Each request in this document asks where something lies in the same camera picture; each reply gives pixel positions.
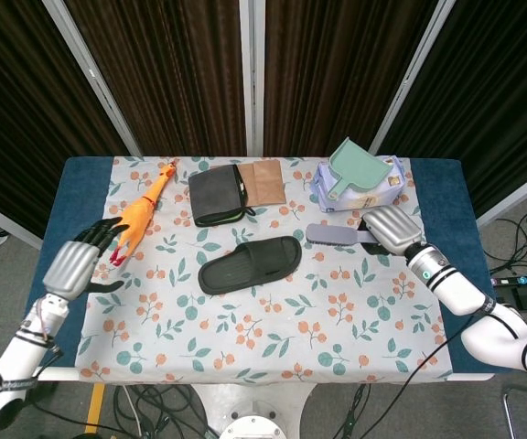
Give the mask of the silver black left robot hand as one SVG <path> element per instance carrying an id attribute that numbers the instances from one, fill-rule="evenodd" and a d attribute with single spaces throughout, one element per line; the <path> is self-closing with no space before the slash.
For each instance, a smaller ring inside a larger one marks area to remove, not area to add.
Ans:
<path id="1" fill-rule="evenodd" d="M 71 241 L 66 241 L 44 275 L 46 291 L 71 302 L 83 293 L 109 294 L 120 289 L 123 281 L 111 284 L 91 281 L 97 262 L 113 239 L 129 228 L 119 225 L 120 221 L 120 217 L 100 219 Z"/>

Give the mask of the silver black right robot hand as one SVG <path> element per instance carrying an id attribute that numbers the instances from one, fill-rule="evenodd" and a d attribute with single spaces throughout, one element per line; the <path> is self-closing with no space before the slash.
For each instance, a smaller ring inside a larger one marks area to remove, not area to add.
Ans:
<path id="1" fill-rule="evenodd" d="M 418 225 L 399 207 L 381 206 L 362 216 L 360 244 L 370 254 L 404 256 L 414 244 L 423 242 Z"/>

